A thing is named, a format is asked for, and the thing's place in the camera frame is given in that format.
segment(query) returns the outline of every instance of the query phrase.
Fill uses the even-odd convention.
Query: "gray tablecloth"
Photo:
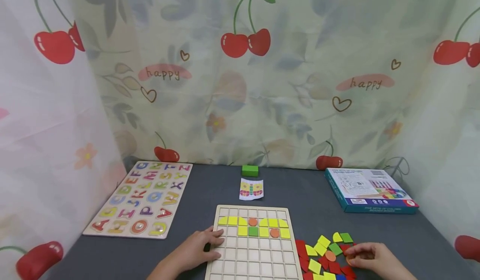
[[[260,167],[265,197],[240,201],[239,166],[195,165],[165,240],[81,236],[51,273],[51,280],[145,279],[155,265],[195,230],[211,226],[218,204],[287,207],[296,239],[314,245],[320,235],[349,232],[355,242],[384,242],[419,280],[476,279],[421,213],[342,212],[322,172]],[[206,265],[180,279],[203,280]],[[378,279],[357,270],[359,280]]]

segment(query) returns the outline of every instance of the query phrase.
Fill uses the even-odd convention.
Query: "orange circle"
[[[337,256],[335,256],[335,254],[333,254],[332,251],[326,251],[325,257],[327,257],[327,259],[331,262],[334,262],[335,260],[337,260]]]
[[[278,229],[270,229],[270,235],[273,238],[278,238],[280,236],[280,231],[278,231]]]
[[[257,219],[249,219],[248,224],[252,227],[255,227],[257,225]]]

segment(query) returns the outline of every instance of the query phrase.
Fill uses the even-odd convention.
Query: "yellow square block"
[[[260,227],[268,227],[268,220],[267,219],[261,219],[260,223],[258,225]]]
[[[247,220],[243,217],[239,217],[239,226],[247,226]]]
[[[290,229],[280,228],[281,238],[290,238]]]
[[[269,227],[278,227],[278,219],[268,219]]]
[[[318,253],[320,256],[325,255],[325,252],[327,251],[327,248],[325,248],[324,246],[322,246],[319,242],[317,242],[317,244],[315,245],[315,247],[313,247],[313,249],[314,249],[315,251],[317,251],[317,253]]]
[[[218,224],[219,224],[219,225],[227,225],[227,220],[228,220],[228,217],[221,217],[221,218],[218,220]]]
[[[278,220],[278,225],[280,225],[280,227],[288,227],[287,222],[284,221],[283,219]]]
[[[248,236],[248,227],[239,226],[239,236]]]
[[[329,239],[323,235],[320,236],[320,238],[318,239],[318,242],[320,243],[320,245],[324,246],[325,248],[328,248],[328,246],[330,245]]]
[[[228,217],[228,225],[229,226],[237,226],[238,217]]]
[[[269,237],[267,227],[260,227],[260,237]]]
[[[320,262],[310,259],[310,263],[308,264],[308,269],[311,270],[315,274],[320,274],[320,270],[322,269],[322,265]]]
[[[335,274],[323,271],[323,280],[337,280],[337,276],[335,276]]]

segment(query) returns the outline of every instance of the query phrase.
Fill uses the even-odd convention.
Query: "green square block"
[[[332,243],[331,245],[328,246],[328,248],[335,254],[335,256],[338,256],[343,253],[342,249],[337,245],[337,243]]]
[[[253,165],[242,166],[241,175],[244,177],[258,177],[258,166],[253,166]]]
[[[248,236],[258,237],[258,227],[248,227]]]
[[[345,242],[345,243],[353,242],[353,239],[351,238],[350,234],[348,234],[348,233],[340,233],[340,237],[342,238],[343,242]]]

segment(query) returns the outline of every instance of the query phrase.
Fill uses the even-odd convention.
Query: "wooden grid board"
[[[221,258],[208,263],[205,280],[303,279],[287,208],[218,205],[220,229],[225,241],[214,250]]]
[[[83,234],[167,238],[192,166],[188,163],[137,162]]]

